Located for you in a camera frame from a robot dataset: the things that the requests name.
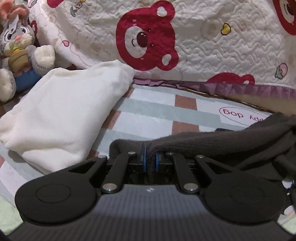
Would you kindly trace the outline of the dark brown knit sweater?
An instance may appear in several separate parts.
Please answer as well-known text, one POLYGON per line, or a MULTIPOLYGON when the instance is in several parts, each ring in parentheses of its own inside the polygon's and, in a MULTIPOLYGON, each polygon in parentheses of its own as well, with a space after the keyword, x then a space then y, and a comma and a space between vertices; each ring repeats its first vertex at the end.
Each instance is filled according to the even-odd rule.
POLYGON ((274 113, 240 130, 184 132, 145 141, 148 167, 158 152, 176 152, 187 159, 203 155, 269 181, 295 179, 295 115, 274 113))

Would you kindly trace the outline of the folded cream white garment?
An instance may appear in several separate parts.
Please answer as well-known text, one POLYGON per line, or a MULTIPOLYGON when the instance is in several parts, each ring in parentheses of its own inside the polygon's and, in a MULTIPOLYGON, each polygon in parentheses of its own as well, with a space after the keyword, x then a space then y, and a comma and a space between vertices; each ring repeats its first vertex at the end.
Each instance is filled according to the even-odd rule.
POLYGON ((1 143, 43 173, 84 161, 133 78, 118 60, 53 69, 1 117, 1 143))

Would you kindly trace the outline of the light green blanket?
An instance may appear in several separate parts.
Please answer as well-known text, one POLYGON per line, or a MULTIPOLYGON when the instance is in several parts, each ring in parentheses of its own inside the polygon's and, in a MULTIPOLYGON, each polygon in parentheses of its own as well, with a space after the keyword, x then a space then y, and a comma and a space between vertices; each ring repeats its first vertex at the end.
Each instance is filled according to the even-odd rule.
POLYGON ((1 196, 0 198, 0 228, 8 235, 23 223, 17 209, 1 196))

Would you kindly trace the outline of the cartoon print floor mat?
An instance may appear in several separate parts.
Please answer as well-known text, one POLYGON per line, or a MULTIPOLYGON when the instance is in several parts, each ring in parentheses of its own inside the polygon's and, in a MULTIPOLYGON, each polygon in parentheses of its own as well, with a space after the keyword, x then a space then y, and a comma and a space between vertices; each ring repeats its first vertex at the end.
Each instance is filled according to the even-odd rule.
POLYGON ((295 235, 295 180, 292 177, 286 177, 282 180, 282 185, 285 189, 286 201, 277 222, 287 232, 295 235))

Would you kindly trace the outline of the white quilt with red bears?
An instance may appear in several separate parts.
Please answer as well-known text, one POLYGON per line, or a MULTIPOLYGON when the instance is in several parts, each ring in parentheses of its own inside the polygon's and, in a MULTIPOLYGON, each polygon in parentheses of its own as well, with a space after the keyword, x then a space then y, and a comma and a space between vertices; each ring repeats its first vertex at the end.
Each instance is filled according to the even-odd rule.
POLYGON ((135 78, 295 98, 295 1, 29 1, 30 24, 81 69, 119 60, 135 78))

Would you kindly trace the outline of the grey plush bunny toy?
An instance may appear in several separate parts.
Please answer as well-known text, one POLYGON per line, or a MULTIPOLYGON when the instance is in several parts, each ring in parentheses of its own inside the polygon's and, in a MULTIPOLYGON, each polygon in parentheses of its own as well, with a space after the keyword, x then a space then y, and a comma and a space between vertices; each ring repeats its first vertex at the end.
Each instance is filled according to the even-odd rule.
POLYGON ((53 46, 35 46, 28 18, 25 4, 1 1, 1 102, 33 87, 55 66, 53 46))

